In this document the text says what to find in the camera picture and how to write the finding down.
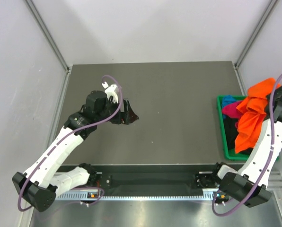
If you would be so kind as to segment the orange t shirt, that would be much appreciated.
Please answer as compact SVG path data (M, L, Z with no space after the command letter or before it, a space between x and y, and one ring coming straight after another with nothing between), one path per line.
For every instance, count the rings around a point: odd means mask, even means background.
M238 135L235 139L235 153L253 148L259 139L268 104L266 96L275 85L274 78L268 78L250 87L247 97L236 107L242 113L238 121Z

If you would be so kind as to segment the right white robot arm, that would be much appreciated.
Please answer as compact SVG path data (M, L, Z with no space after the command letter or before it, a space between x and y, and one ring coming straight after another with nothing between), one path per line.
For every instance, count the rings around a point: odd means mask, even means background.
M271 92L268 104L259 139L245 164L235 170L223 162L217 163L210 176L211 183L219 188L214 194L213 205L221 193L238 201L234 208L221 214L223 217L242 205L251 208L271 198L272 194L266 188L271 169L282 149L282 86Z

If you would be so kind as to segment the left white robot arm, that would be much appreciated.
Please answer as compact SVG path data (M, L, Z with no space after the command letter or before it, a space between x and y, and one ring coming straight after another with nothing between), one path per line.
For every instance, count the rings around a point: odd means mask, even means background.
M82 163L59 176L55 173L98 125L105 122L129 125L138 118L129 100L122 98L122 91L116 84L106 87L104 91L92 91L81 109L68 117L55 140L40 158L23 173L17 172L12 177L19 195L18 209L25 211L21 207L21 201L25 200L31 207L43 212L52 205L56 197L65 192L79 186L98 186L97 172L90 164Z

